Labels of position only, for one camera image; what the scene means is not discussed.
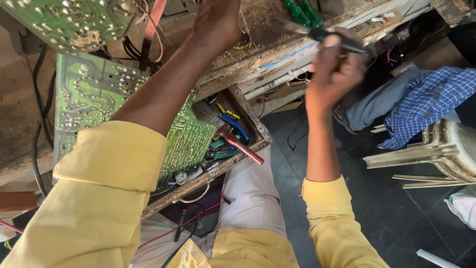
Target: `wooden workbench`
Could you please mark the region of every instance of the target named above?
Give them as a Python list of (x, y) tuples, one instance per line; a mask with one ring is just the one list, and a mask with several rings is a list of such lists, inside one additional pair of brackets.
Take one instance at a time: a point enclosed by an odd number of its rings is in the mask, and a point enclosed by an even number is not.
[[(345, 13), (342, 16), (323, 17), (326, 27), (338, 25), (351, 28), (399, 6), (411, 6), (415, 9), (428, 3), (428, 0), (343, 0)], [(192, 32), (195, 16), (188, 14), (160, 21), (164, 44), (163, 62), (171, 57)], [(242, 0), (239, 23), (249, 33), (251, 44), (241, 50), (227, 50), (214, 60), (198, 81), (200, 90), (196, 101), (233, 83), (246, 93), (310, 63), (316, 52), (315, 42), (275, 27), (271, 23), (273, 19), (290, 19), (283, 0)], [(129, 34), (138, 48), (142, 44), (144, 29), (145, 25), (137, 26)], [(8, 35), (2, 28), (0, 36), (0, 191), (34, 190), (36, 185), (29, 155), (37, 127), (38, 111), (31, 70), (38, 55), (20, 57), (13, 52)], [(126, 57), (121, 42), (108, 44), (108, 48), (114, 57)], [(159, 53), (160, 48), (155, 39), (150, 58), (157, 58)], [(137, 62), (124, 63), (137, 66)], [(44, 98), (55, 68), (55, 52), (48, 51), (38, 83)], [(49, 119), (54, 122), (53, 110)], [(39, 141), (39, 166), (44, 173), (52, 168), (52, 153), (46, 148), (42, 136)]]

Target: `yellow sleeve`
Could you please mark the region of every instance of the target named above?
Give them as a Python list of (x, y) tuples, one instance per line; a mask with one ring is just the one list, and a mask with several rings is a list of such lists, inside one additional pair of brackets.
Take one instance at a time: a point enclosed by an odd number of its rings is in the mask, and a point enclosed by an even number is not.
[(360, 231), (344, 178), (331, 182), (304, 179), (309, 236), (323, 268), (388, 267)]
[(59, 178), (1, 267), (128, 267), (167, 140), (121, 121), (81, 130)]

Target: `green circuit board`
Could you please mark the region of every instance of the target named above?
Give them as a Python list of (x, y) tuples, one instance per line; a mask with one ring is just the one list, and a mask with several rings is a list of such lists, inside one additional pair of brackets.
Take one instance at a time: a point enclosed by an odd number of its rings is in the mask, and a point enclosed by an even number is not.
[(132, 0), (0, 0), (0, 6), (63, 54), (120, 40), (142, 15)]
[[(148, 72), (87, 53), (58, 53), (54, 163), (73, 150), (78, 131), (108, 121), (149, 77)], [(167, 135), (157, 190), (168, 186), (175, 171), (197, 171), (217, 131), (217, 125), (193, 114), (197, 91), (187, 97)]]

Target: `yellow shirt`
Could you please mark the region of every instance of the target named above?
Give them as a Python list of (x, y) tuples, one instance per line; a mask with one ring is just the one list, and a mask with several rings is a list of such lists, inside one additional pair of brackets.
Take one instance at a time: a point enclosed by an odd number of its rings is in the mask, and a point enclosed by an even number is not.
[[(127, 267), (166, 145), (159, 133), (121, 121), (80, 131), (55, 167), (60, 181), (0, 267)], [(388, 267), (360, 232), (343, 178), (304, 180), (302, 196), (322, 267)], [(212, 255), (189, 239), (168, 267), (298, 266), (291, 243), (266, 230), (222, 228)]]

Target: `blue checkered cloth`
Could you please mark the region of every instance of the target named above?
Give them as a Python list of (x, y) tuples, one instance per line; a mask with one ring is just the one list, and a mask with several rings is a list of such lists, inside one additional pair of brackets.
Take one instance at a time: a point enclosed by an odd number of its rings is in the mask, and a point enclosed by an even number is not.
[(443, 67), (408, 85), (410, 94), (385, 118), (390, 138), (381, 149), (398, 149), (476, 92), (476, 69)]

